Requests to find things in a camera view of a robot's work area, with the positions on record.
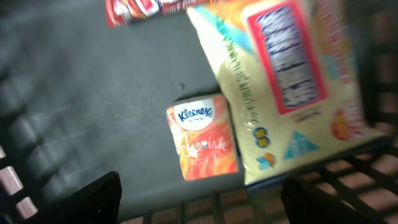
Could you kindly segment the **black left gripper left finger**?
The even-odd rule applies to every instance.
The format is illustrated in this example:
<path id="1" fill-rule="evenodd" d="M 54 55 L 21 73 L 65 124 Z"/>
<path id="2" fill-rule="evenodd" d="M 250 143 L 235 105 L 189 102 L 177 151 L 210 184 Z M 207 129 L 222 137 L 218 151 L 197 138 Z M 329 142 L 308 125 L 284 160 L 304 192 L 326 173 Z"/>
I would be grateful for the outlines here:
<path id="1" fill-rule="evenodd" d="M 46 212 L 38 212 L 37 223 L 116 223 L 121 196 L 119 173 L 111 171 Z"/>

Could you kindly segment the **red snack bar wrapper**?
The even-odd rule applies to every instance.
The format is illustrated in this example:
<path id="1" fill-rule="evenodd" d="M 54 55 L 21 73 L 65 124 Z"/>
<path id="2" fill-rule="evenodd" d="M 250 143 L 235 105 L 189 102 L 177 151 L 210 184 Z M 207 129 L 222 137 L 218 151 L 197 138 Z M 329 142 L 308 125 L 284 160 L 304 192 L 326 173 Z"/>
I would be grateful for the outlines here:
<path id="1" fill-rule="evenodd" d="M 213 0 L 105 0 L 105 16 L 110 27 L 156 15 L 175 14 L 189 7 L 216 3 Z"/>

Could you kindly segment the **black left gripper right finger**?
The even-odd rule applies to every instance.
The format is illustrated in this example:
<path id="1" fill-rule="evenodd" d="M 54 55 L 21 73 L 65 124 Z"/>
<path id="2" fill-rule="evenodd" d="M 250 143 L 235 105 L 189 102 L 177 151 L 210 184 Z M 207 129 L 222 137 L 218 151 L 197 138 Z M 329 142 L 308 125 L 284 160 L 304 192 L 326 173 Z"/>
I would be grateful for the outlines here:
<path id="1" fill-rule="evenodd" d="M 282 184 L 281 201 L 291 224 L 377 224 L 383 221 L 337 202 L 291 176 Z"/>

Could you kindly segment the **yellow snack bag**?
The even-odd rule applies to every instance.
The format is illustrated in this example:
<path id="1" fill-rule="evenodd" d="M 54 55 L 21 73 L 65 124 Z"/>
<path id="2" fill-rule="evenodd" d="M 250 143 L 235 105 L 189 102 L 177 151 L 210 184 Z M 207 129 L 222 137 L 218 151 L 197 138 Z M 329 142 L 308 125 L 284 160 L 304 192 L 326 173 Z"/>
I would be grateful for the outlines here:
<path id="1" fill-rule="evenodd" d="M 229 103 L 246 186 L 378 138 L 346 1 L 225 1 L 187 14 Z"/>

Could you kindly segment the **orange Kleenex tissue pack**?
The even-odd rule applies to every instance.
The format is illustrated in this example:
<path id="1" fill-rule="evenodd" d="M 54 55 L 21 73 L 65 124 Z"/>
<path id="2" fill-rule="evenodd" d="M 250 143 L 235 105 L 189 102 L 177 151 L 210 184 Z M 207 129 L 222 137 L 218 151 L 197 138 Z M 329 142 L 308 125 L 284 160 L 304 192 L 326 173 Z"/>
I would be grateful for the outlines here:
<path id="1" fill-rule="evenodd" d="M 239 172 L 227 99 L 208 95 L 176 102 L 167 121 L 186 181 Z"/>

